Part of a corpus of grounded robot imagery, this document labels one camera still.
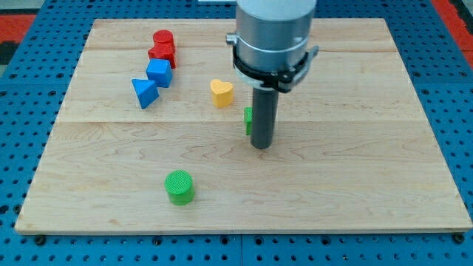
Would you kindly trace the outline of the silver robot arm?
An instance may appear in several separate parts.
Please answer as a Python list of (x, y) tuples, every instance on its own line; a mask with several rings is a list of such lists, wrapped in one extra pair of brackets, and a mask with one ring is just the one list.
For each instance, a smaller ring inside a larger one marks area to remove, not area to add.
[(307, 75), (316, 0), (237, 0), (236, 29), (226, 36), (236, 74), (256, 92), (288, 93)]

